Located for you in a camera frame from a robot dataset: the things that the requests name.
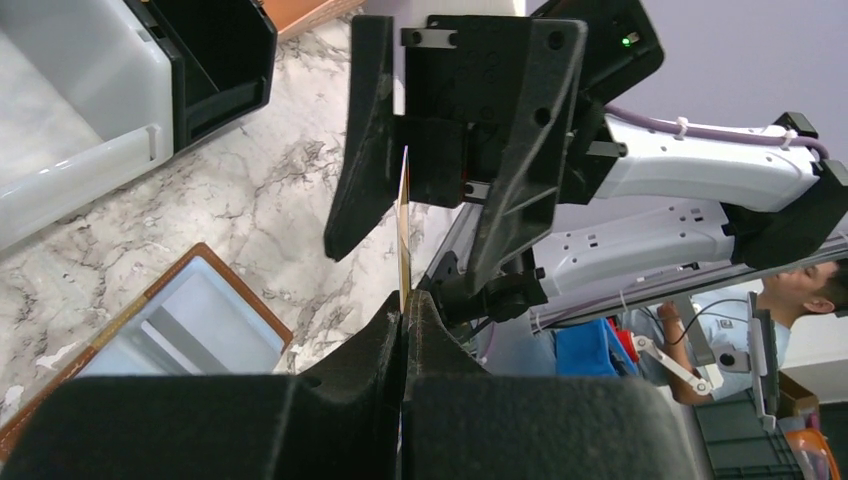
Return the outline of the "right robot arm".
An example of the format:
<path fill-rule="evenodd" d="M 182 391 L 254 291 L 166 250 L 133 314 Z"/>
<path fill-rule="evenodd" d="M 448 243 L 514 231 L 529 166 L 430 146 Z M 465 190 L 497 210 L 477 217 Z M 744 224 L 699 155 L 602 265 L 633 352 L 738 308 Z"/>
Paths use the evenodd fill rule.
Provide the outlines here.
<path fill-rule="evenodd" d="M 549 1 L 527 17 L 428 7 L 351 23 L 344 160 L 324 232 L 347 256 L 405 200 L 482 210 L 464 269 L 424 286 L 442 321 L 503 322 L 589 285 L 727 261 L 810 259 L 847 211 L 847 169 L 806 119 L 662 121 L 614 100 L 664 53 L 638 1 Z"/>

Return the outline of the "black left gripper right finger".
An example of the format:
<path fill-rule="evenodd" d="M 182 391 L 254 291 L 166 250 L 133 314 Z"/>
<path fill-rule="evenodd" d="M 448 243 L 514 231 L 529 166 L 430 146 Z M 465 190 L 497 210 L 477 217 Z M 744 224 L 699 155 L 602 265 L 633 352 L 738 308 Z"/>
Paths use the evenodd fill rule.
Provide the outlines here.
<path fill-rule="evenodd" d="M 697 477 L 669 404 L 644 380 L 492 375 L 426 291 L 408 295 L 404 321 L 404 478 Z"/>

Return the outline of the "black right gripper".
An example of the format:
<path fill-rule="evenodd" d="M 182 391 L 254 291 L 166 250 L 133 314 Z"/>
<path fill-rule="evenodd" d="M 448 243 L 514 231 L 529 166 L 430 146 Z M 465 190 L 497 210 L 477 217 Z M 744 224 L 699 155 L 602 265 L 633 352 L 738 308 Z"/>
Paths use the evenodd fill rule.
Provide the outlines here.
<path fill-rule="evenodd" d="M 662 65 L 665 53 L 638 1 L 547 1 L 529 17 L 430 15 L 402 36 L 410 198 L 480 203 L 464 279 L 475 295 L 500 267 L 552 228 L 560 203 L 587 204 L 623 150 L 604 108 Z M 567 132 L 576 138 L 565 148 Z M 343 164 L 325 225 L 339 262 L 397 196 L 393 165 L 394 22 L 351 21 Z"/>

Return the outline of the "gold card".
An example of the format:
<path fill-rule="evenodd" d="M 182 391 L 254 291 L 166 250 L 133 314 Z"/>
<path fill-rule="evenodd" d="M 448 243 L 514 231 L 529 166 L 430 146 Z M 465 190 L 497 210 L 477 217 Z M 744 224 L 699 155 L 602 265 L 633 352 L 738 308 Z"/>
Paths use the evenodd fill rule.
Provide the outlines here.
<path fill-rule="evenodd" d="M 411 255 L 409 245 L 409 169 L 408 147 L 402 152 L 401 175 L 397 198 L 397 245 L 400 312 L 404 313 L 411 288 Z"/>

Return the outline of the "brown leather card holder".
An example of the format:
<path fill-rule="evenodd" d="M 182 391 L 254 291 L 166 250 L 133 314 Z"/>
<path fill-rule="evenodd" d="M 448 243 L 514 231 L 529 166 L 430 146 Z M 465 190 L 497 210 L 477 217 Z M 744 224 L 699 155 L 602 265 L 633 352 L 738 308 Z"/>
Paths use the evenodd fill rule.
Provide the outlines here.
<path fill-rule="evenodd" d="M 1 427 L 8 460 L 26 424 L 61 383 L 85 376 L 268 373 L 291 330 L 205 243 L 192 246 Z"/>

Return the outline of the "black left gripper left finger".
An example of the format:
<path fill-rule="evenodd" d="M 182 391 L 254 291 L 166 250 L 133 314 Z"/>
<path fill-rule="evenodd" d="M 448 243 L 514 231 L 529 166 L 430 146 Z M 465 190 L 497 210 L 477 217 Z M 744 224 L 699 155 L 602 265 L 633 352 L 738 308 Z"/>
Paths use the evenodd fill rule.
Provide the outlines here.
<path fill-rule="evenodd" d="M 88 377 L 39 406 L 5 479 L 388 479 L 400 316 L 297 375 Z"/>

